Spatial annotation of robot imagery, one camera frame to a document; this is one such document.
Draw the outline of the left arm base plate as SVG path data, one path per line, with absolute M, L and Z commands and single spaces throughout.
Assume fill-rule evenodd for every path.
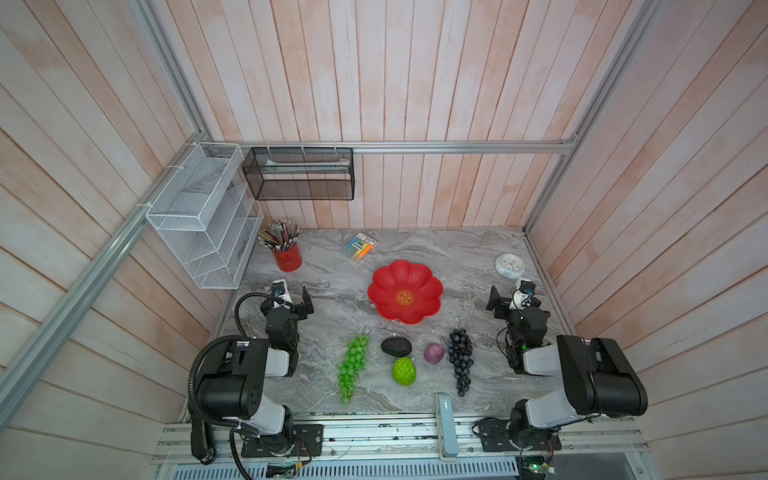
M 244 458 L 319 457 L 323 437 L 322 424 L 295 424 L 286 426 L 280 434 L 246 438 L 241 455 Z

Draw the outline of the grey upright bracket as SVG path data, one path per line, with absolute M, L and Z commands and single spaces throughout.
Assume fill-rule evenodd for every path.
M 436 394 L 436 422 L 440 459 L 456 461 L 459 455 L 458 436 L 452 398 L 446 392 Z

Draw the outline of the green textured fruit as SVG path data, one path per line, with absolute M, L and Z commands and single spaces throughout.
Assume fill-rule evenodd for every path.
M 411 359 L 406 357 L 397 359 L 393 365 L 392 377 L 399 385 L 412 385 L 417 377 L 415 364 Z

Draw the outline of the dark purple grape bunch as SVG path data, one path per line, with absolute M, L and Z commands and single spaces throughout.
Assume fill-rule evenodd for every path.
M 453 366 L 456 389 L 464 397 L 470 389 L 470 371 L 473 366 L 473 345 L 465 329 L 454 329 L 449 335 L 449 362 Z

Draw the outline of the colourful marker pack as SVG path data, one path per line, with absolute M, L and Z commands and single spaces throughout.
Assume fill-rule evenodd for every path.
M 378 240 L 364 233 L 358 232 L 344 247 L 343 253 L 352 261 L 361 261 L 378 245 Z

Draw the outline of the red pencil cup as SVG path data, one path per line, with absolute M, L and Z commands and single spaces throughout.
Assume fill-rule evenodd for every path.
M 298 270 L 303 263 L 298 244 L 293 244 L 286 251 L 273 251 L 273 256 L 277 267 L 283 272 L 294 272 Z

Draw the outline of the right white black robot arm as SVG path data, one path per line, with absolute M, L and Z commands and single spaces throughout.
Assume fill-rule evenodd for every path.
M 506 322 L 500 350 L 510 368 L 520 375 L 559 377 L 562 385 L 518 401 L 507 420 L 479 421 L 484 451 L 558 450 L 565 426 L 646 412 L 646 389 L 615 340 L 558 335 L 554 343 L 545 342 L 551 313 L 541 308 L 532 282 L 522 282 L 510 297 L 492 287 L 486 309 Z

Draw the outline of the green grape bunch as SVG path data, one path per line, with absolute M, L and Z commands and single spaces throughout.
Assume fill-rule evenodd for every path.
M 339 394 L 341 401 L 348 404 L 355 392 L 358 377 L 367 363 L 367 347 L 370 337 L 367 334 L 353 338 L 347 344 L 347 350 L 339 366 Z

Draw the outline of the black handheld device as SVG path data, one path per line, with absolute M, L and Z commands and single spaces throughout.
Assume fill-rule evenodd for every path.
M 191 455 L 203 465 L 214 462 L 216 457 L 215 436 L 212 426 L 196 415 L 190 416 Z

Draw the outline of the dark avocado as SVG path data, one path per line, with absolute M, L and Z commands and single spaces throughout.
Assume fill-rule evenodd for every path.
M 412 352 L 412 343 L 405 337 L 386 338 L 380 344 L 381 350 L 392 357 L 408 357 Z

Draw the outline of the red flower-shaped fruit bowl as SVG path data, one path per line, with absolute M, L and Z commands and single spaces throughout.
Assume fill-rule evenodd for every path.
M 443 292 L 429 267 L 397 260 L 374 272 L 367 295 L 381 317 L 417 325 L 440 311 Z

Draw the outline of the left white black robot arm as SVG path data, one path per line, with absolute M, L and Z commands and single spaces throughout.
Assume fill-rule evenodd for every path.
M 245 301 L 260 299 L 265 316 L 264 338 L 246 332 L 240 310 Z M 285 281 L 268 293 L 251 292 L 235 303 L 236 335 L 224 335 L 204 346 L 187 380 L 187 409 L 192 425 L 191 454 L 208 465 L 216 458 L 215 426 L 226 427 L 235 463 L 243 469 L 235 438 L 268 456 L 290 455 L 296 449 L 293 414 L 264 393 L 267 378 L 288 378 L 297 369 L 300 321 L 314 313 L 306 289 L 294 302 Z

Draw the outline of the purple round fruit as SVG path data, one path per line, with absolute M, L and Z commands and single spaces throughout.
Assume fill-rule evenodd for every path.
M 427 363 L 437 365 L 445 356 L 444 347 L 439 343 L 430 343 L 425 348 L 423 356 Z

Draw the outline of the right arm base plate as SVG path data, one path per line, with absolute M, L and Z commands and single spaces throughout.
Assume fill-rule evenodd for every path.
M 485 417 L 471 428 L 484 452 L 559 451 L 562 443 L 557 430 L 519 427 L 511 420 Z

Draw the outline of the bundle of pencils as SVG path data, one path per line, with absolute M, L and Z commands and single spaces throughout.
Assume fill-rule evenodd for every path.
M 297 243 L 300 229 L 289 220 L 275 220 L 258 232 L 259 241 L 275 253 L 289 251 Z

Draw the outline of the black mesh wall basket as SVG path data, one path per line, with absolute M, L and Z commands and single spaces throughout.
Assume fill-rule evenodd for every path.
M 252 147 L 241 166 L 262 201 L 351 201 L 354 153 L 340 147 Z

